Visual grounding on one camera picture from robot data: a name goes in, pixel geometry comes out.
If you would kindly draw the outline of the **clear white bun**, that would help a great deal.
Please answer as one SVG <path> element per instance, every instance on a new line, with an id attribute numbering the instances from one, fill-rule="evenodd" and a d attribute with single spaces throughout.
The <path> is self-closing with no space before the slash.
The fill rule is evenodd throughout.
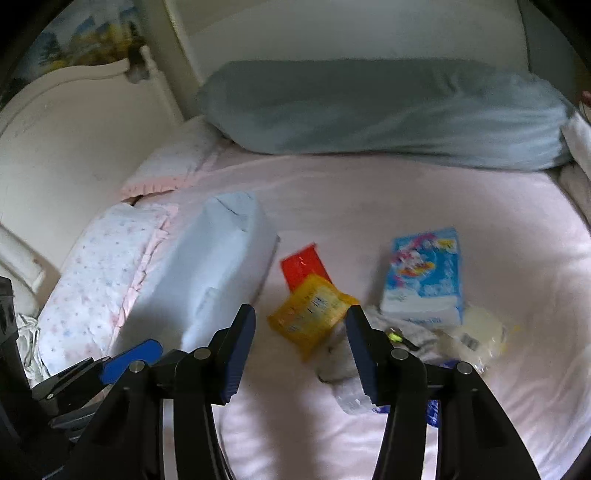
<path id="1" fill-rule="evenodd" d="M 469 305 L 463 324 L 439 333 L 439 350 L 449 359 L 470 363 L 483 374 L 506 349 L 508 330 L 488 310 Z"/>

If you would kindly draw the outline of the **landscape wall painting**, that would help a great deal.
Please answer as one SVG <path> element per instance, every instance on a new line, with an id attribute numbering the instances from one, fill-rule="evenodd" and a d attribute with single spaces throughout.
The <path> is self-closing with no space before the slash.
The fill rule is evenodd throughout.
<path id="1" fill-rule="evenodd" d="M 1 104 L 50 72 L 117 62 L 133 57 L 144 44 L 132 1 L 74 1 L 39 33 L 1 82 Z"/>

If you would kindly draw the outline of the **cream bed headboard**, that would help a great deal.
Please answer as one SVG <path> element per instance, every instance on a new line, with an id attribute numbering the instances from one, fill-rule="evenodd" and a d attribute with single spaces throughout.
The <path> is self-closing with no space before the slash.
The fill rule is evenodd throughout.
<path id="1" fill-rule="evenodd" d="M 183 122 L 150 49 L 137 54 L 50 72 L 1 111 L 1 225 L 32 252 L 12 270 L 39 303 L 88 223 Z"/>

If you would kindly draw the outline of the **grey-blue long bolster pillow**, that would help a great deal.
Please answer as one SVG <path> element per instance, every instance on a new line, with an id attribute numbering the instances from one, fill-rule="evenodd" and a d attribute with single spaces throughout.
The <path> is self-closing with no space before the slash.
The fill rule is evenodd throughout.
<path id="1" fill-rule="evenodd" d="M 569 162 L 573 105 L 529 73 L 470 60 L 233 61 L 201 86 L 204 119 L 245 150 L 393 153 L 468 168 Z"/>

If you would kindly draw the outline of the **blue cartoon tissue box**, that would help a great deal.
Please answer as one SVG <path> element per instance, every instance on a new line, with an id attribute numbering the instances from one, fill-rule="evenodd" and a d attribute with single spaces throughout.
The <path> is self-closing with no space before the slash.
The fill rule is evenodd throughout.
<path id="1" fill-rule="evenodd" d="M 462 325 L 461 266 L 454 228 L 394 239 L 380 310 L 428 329 Z"/>

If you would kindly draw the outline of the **red packet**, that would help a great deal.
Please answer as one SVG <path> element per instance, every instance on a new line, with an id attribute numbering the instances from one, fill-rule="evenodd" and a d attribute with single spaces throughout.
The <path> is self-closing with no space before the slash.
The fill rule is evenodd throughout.
<path id="1" fill-rule="evenodd" d="M 331 277 L 328 271 L 325 270 L 325 265 L 322 264 L 320 256 L 318 256 L 317 244 L 315 243 L 311 243 L 300 251 L 283 258 L 280 261 L 280 269 L 290 292 L 294 292 L 304 282 L 305 278 L 311 274 L 318 275 L 331 282 Z"/>

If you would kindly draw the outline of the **pink bed sheet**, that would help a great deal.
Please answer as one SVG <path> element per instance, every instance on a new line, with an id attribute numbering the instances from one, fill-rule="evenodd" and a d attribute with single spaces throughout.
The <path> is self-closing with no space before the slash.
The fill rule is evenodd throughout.
<path id="1" fill-rule="evenodd" d="M 365 398 L 349 296 L 428 362 L 474 364 L 539 475 L 562 479 L 590 438 L 590 230 L 545 172 L 390 154 L 263 155 L 223 147 L 184 188 L 113 344 L 190 351 L 256 310 L 245 374 L 214 411 L 238 479 L 368 479 L 387 418 Z"/>

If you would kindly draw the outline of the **near floral pink pillow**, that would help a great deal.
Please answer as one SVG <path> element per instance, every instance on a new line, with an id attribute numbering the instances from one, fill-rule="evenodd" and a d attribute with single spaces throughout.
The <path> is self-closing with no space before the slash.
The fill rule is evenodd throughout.
<path id="1" fill-rule="evenodd" d="M 109 354 L 177 211 L 119 203 L 88 225 L 39 317 L 38 351 L 49 374 Z"/>

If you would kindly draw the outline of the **white wardrobe door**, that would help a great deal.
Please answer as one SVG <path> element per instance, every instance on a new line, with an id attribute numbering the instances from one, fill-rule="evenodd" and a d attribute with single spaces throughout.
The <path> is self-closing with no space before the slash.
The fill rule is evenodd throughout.
<path id="1" fill-rule="evenodd" d="M 529 67 L 515 1 L 167 1 L 197 79 L 236 60 L 450 58 Z"/>

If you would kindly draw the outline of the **grey striped sock bundle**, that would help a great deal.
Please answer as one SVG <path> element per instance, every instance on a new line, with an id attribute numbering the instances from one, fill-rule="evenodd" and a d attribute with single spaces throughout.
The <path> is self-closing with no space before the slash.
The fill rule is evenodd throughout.
<path id="1" fill-rule="evenodd" d="M 435 364 L 443 359 L 439 349 L 439 338 L 432 331 L 421 325 L 384 315 L 374 306 L 363 308 L 363 313 L 370 327 L 385 333 L 389 333 L 392 329 L 401 333 L 413 344 L 413 347 L 402 345 L 402 348 L 409 350 L 425 363 Z M 315 374 L 322 383 L 328 384 L 359 376 L 351 346 L 349 346 L 345 321 L 335 326 L 328 341 L 322 346 L 318 359 L 315 360 Z"/>

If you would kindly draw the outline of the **far floral pink pillow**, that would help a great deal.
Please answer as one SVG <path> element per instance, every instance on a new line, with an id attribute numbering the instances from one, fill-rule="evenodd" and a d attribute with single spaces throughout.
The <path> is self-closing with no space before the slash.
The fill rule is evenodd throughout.
<path id="1" fill-rule="evenodd" d="M 124 182 L 122 201 L 190 185 L 221 149 L 221 131 L 197 116 L 180 125 Z"/>

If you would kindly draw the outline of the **yellow snack packet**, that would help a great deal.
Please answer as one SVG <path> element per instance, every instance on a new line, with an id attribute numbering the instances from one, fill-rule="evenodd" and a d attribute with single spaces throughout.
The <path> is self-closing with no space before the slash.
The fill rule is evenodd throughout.
<path id="1" fill-rule="evenodd" d="M 311 274 L 267 322 L 307 362 L 344 319 L 349 307 L 359 304 L 355 297 L 342 293 L 328 280 Z"/>

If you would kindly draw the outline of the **floral pink pillow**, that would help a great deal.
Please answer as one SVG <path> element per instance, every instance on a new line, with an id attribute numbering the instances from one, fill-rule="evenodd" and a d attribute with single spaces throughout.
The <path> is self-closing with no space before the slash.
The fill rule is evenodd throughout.
<path id="1" fill-rule="evenodd" d="M 88 225 L 39 317 L 38 351 L 49 374 L 109 354 L 177 211 L 119 203 Z"/>
<path id="2" fill-rule="evenodd" d="M 180 125 L 124 182 L 122 201 L 190 185 L 221 149 L 221 131 L 197 116 Z"/>

